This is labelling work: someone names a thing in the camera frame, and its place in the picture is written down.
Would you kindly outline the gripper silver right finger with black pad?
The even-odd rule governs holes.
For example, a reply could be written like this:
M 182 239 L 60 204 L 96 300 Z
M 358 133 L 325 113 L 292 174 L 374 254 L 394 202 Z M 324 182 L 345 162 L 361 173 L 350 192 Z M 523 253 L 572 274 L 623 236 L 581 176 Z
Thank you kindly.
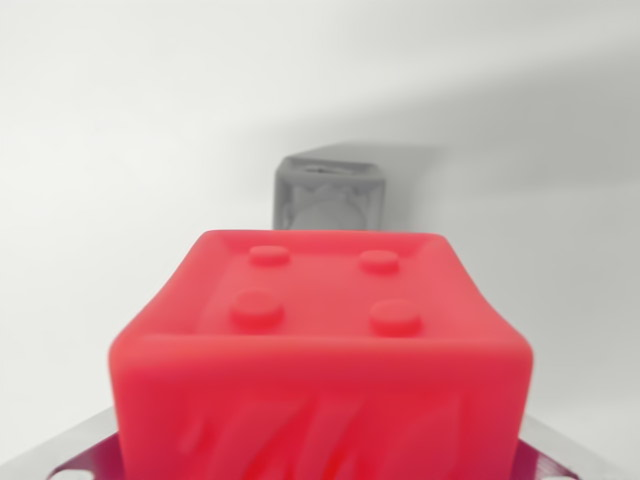
M 523 419 L 510 479 L 630 479 L 631 474 L 548 425 Z

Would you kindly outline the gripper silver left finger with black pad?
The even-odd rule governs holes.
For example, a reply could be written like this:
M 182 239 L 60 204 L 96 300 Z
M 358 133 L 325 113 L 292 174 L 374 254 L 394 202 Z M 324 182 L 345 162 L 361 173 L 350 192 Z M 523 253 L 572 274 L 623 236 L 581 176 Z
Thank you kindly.
M 51 454 L 46 479 L 124 479 L 114 408 L 55 437 Z

